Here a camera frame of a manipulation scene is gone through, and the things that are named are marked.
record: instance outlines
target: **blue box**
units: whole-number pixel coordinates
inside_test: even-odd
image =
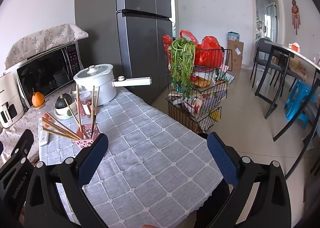
[[[228,32],[227,39],[232,40],[232,41],[240,41],[240,34],[236,32]]]

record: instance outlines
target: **refrigerator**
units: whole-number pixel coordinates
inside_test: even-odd
[[[150,76],[150,86],[128,87],[149,104],[167,86],[162,36],[172,37],[171,0],[75,0],[75,17],[89,34],[78,43],[84,67],[112,64],[115,78]]]

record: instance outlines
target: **white electric cooking pot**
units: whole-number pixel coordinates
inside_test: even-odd
[[[78,85],[84,86],[88,91],[92,91],[93,86],[95,86],[94,95],[97,95],[97,87],[100,86],[98,106],[110,102],[116,96],[116,87],[151,84],[151,77],[125,79],[124,76],[120,76],[115,81],[112,69],[113,65],[110,64],[89,66],[76,74],[73,79]]]
[[[113,76],[113,65],[101,64],[89,66],[77,73],[73,79],[80,86],[84,86],[88,91],[92,91],[95,86],[95,94],[100,86],[98,106],[110,102],[117,94],[116,88],[112,85],[115,80]]]

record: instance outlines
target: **blue textured pad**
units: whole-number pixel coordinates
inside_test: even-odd
[[[78,184],[81,187],[90,183],[101,160],[106,154],[109,146],[108,137],[105,134],[100,134],[91,146],[94,147],[78,168]]]
[[[207,145],[213,159],[218,165],[226,182],[233,185],[233,187],[236,187],[239,183],[237,167],[221,142],[222,141],[219,141],[213,133],[208,135]]]

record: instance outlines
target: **pink plastic basket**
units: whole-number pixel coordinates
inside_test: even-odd
[[[84,124],[84,125],[82,125],[82,127],[83,127],[83,131],[85,131],[87,136],[91,137],[91,124]],[[89,147],[94,142],[94,140],[99,136],[99,134],[100,134],[100,129],[97,124],[95,124],[95,126],[94,126],[92,139],[87,139],[84,134],[81,134],[81,131],[78,128],[77,135],[79,135],[80,137],[82,136],[83,140],[74,140],[73,142],[75,142],[80,149],[85,148],[85,147]]]

